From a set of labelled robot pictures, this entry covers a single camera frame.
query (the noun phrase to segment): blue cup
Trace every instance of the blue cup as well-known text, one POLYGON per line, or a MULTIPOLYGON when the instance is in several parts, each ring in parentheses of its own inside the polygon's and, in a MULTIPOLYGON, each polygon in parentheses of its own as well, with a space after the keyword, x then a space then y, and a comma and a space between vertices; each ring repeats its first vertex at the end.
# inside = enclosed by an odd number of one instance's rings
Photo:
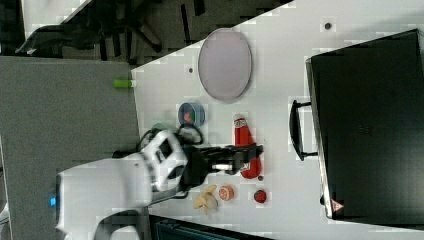
POLYGON ((180 124, 191 123, 200 127, 205 122, 205 110, 198 103, 183 103, 178 110, 180 124))

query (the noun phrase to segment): ketchup bottle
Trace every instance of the ketchup bottle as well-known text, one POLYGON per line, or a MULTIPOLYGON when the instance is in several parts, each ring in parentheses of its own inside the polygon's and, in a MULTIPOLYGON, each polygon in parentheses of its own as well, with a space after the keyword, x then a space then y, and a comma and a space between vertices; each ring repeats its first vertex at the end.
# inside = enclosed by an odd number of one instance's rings
MULTIPOLYGON (((247 146, 254 144, 252 135, 249 127, 247 126, 246 119, 240 114, 234 116, 234 131, 235 131, 235 145, 236 146, 247 146)), ((261 174, 262 165, 259 158, 254 158, 250 161, 250 168, 241 171, 241 175, 244 178, 252 179, 256 178, 261 174)))

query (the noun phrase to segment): blue light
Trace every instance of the blue light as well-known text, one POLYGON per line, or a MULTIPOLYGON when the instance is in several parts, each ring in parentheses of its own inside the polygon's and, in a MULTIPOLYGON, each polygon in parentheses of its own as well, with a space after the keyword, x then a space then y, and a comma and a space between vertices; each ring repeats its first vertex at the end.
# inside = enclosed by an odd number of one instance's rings
POLYGON ((56 198, 50 198, 50 206, 56 206, 56 198))

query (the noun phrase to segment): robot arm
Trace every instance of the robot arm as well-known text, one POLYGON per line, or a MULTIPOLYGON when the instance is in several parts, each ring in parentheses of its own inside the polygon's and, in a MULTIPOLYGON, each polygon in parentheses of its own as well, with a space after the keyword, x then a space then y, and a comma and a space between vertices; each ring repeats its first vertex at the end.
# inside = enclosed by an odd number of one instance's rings
POLYGON ((140 152, 59 173, 56 228, 66 240, 97 239, 108 217, 140 213, 151 204, 185 198, 209 173, 235 174, 263 151, 256 145, 198 148, 190 143, 178 133, 158 131, 140 152))

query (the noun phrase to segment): office chair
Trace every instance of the office chair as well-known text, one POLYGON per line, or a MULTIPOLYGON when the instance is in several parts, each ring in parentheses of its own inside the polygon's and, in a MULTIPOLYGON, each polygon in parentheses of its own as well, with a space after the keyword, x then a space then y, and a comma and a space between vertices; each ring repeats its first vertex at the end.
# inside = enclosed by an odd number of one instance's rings
POLYGON ((115 56, 119 56, 120 43, 119 33, 126 33, 127 61, 131 64, 134 60, 131 56, 132 33, 142 38, 155 52, 162 50, 160 39, 153 34, 153 39, 148 38, 140 28, 149 26, 139 19, 144 19, 145 11, 152 3, 161 1, 144 0, 134 11, 131 11, 131 0, 94 0, 88 4, 68 22, 60 25, 50 25, 38 28, 31 34, 28 40, 15 52, 32 54, 46 48, 57 46, 73 47, 79 50, 94 49, 95 44, 100 44, 101 58, 107 60, 105 39, 112 37, 114 42, 115 56), (117 5, 125 5, 125 16, 117 19, 117 5))

